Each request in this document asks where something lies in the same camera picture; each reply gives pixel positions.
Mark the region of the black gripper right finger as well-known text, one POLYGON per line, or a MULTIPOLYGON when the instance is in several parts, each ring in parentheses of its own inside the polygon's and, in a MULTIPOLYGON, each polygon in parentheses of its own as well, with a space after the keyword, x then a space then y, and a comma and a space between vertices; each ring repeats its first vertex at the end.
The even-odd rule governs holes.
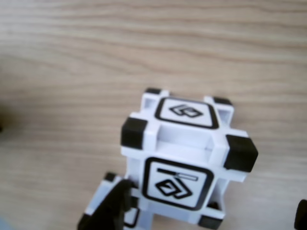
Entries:
POLYGON ((302 199, 296 210, 295 214, 295 222, 294 222, 295 230, 307 230, 307 200, 302 199))

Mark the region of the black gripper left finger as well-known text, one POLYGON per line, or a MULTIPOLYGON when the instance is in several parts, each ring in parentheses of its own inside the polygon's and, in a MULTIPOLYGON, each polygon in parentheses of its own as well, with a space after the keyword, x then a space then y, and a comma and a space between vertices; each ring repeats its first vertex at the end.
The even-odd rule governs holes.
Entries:
POLYGON ((132 182, 103 180, 85 209, 78 230, 122 230, 124 215, 131 209, 132 182))

